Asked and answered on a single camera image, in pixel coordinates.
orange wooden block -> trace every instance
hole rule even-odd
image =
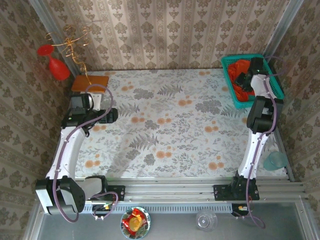
[[[92,84],[100,84],[105,87],[108,85],[108,81],[109,81],[108,76],[88,76],[88,77]],[[74,80],[71,90],[73,92],[85,92],[87,87],[89,86],[90,86],[90,83],[86,75],[78,75]],[[93,86],[89,89],[89,92],[104,94],[106,90],[99,86]]]

teal basket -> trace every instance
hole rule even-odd
[[[251,108],[252,105],[254,104],[254,98],[252,99],[251,97],[249,97],[250,101],[245,101],[245,102],[241,102],[238,101],[237,97],[236,97],[236,93],[235,90],[232,86],[231,80],[229,78],[228,75],[228,66],[230,64],[234,64],[236,61],[243,59],[243,60],[251,60],[252,58],[263,58],[263,69],[265,71],[267,71],[270,75],[273,74],[273,72],[271,71],[267,61],[264,59],[264,56],[261,54],[241,54],[241,55],[232,55],[232,56],[225,56],[221,59],[221,63],[222,63],[222,67],[223,67],[223,72],[224,72],[224,76],[225,76],[225,81],[226,84],[228,85],[229,91],[231,93],[232,96],[232,100],[234,102],[235,108],[237,109],[244,109],[244,108]],[[270,86],[271,89],[274,93],[274,95],[278,98],[278,99],[284,99],[285,95],[281,90],[281,87],[279,86],[276,78],[274,76],[270,77]]]

red cloth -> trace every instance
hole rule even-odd
[[[245,92],[242,90],[242,88],[235,84],[236,78],[241,73],[248,73],[248,68],[250,67],[250,61],[240,59],[236,61],[235,63],[232,63],[228,66],[228,75],[232,83],[232,87],[235,92],[235,96],[240,102],[248,102],[249,95],[255,95],[254,91],[251,92]]]

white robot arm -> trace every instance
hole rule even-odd
[[[35,191],[47,214],[59,214],[53,191],[56,190],[59,205],[66,213],[82,212],[85,201],[98,193],[104,193],[108,188],[105,176],[87,177],[83,182],[75,182],[75,171],[79,151],[85,137],[89,136],[89,130],[96,122],[84,125],[76,129],[77,126],[93,120],[105,114],[105,110],[100,110],[101,94],[82,93],[73,95],[71,107],[68,110],[61,124],[61,133],[58,146],[54,155],[51,169],[45,179],[38,180]],[[112,108],[105,117],[99,120],[101,124],[113,123],[118,118],[118,111]],[[57,164],[61,154],[63,144],[67,141],[67,136],[76,129],[68,140],[62,153],[60,167]],[[57,189],[53,189],[53,180],[57,174]]]
[[[253,106],[248,114],[246,126],[249,130],[249,137],[247,147],[241,165],[232,178],[231,184],[227,185],[214,185],[214,198],[216,201],[233,201],[233,200],[246,200],[246,186],[249,179],[248,193],[252,200],[259,200],[259,192],[256,186],[257,168],[262,150],[265,146],[270,133],[265,134],[272,129],[274,124],[274,117],[279,116],[283,100],[278,99],[272,92],[269,84],[269,78],[266,75],[256,74],[251,79],[251,87],[255,93],[255,100]]]

table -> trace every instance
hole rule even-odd
[[[61,215],[31,215],[24,239],[110,239],[124,240],[120,230],[121,214],[111,214],[95,221],[91,214],[80,214],[78,222],[65,222]],[[257,203],[254,214],[263,219],[266,229],[252,225],[250,219],[236,219],[231,214],[217,213],[217,228],[204,232],[196,228],[196,213],[152,213],[151,228],[145,240],[316,240],[319,231],[310,206],[305,203]]]
[[[79,152],[75,176],[107,178],[232,177],[248,140],[249,108],[236,109],[222,69],[96,71],[109,76],[118,120],[96,124]],[[101,109],[110,105],[102,98]],[[263,160],[278,151],[272,134],[258,177],[288,178],[267,171]]]

